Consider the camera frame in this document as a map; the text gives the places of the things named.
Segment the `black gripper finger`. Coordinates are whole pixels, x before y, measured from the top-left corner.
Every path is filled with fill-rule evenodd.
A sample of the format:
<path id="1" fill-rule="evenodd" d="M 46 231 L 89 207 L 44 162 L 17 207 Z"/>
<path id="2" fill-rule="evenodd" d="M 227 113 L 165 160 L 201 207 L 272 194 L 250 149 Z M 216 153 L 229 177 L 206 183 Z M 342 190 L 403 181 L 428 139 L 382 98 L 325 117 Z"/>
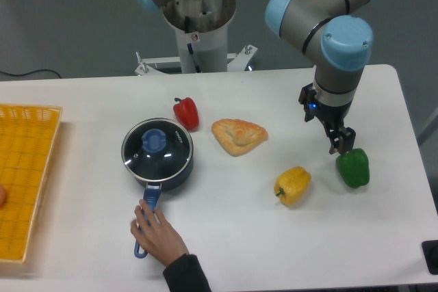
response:
<path id="1" fill-rule="evenodd" d="M 350 127 L 342 127 L 339 132 L 338 153 L 347 153 L 353 149 L 356 132 Z"/>
<path id="2" fill-rule="evenodd" d="M 331 143 L 331 147 L 329 148 L 329 153 L 331 155 L 339 152 L 339 130 L 338 129 L 330 129 L 328 131 L 328 138 Z"/>

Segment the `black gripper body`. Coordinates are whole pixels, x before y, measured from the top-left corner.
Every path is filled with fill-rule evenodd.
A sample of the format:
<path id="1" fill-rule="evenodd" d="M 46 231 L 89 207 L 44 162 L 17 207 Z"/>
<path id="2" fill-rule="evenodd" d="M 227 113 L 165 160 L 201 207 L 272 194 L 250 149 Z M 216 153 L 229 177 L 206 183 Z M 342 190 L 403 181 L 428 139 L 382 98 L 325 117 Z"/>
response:
<path id="1" fill-rule="evenodd" d="M 352 136 L 352 129 L 344 126 L 352 103 L 349 94 L 331 94 L 314 81 L 302 88 L 298 102 L 303 105 L 305 122 L 317 118 L 327 137 Z"/>

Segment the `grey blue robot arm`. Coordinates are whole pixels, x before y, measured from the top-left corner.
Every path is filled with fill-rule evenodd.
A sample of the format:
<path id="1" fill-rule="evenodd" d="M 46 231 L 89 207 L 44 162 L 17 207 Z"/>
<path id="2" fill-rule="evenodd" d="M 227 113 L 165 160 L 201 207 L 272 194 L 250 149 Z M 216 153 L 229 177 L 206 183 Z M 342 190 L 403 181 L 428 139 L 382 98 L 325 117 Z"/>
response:
<path id="1" fill-rule="evenodd" d="M 227 69 L 227 27 L 235 0 L 136 0 L 146 11 L 159 10 L 174 29 L 181 69 Z M 355 131 L 344 124 L 374 36 L 352 13 L 371 0 L 270 0 L 265 22 L 315 65 L 312 83 L 300 92 L 305 120 L 317 118 L 331 142 L 331 153 L 352 150 Z"/>

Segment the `dark sleeved forearm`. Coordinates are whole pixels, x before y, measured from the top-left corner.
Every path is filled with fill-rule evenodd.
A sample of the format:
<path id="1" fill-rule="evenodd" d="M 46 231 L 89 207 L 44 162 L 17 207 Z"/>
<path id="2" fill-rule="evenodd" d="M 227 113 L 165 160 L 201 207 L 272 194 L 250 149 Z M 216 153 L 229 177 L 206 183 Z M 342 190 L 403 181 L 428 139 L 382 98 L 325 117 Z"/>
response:
<path id="1" fill-rule="evenodd" d="M 208 279 L 194 254 L 184 254 L 163 271 L 171 292 L 212 292 Z"/>

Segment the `person's hand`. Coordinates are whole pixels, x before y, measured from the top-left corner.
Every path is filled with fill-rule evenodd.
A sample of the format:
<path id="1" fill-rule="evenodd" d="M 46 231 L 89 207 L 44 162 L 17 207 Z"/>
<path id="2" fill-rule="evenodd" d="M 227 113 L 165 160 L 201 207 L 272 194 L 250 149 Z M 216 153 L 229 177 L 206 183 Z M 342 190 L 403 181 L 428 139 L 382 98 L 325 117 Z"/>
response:
<path id="1" fill-rule="evenodd" d="M 151 210 L 144 199 L 134 209 L 131 234 L 140 247 L 165 267 L 190 252 L 179 233 L 158 208 Z"/>

